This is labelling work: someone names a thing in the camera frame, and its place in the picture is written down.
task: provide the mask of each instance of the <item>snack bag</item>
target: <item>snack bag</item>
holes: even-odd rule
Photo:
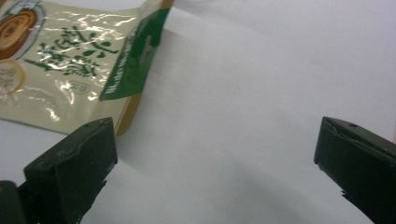
[[[60,133],[132,122],[173,0],[116,12],[0,0],[0,118]]]

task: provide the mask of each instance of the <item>white table surface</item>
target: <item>white table surface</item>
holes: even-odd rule
[[[120,162],[82,223],[372,223],[313,157],[323,116],[392,138],[395,11],[392,0],[176,0]],[[62,138],[0,120],[0,179],[21,184]]]

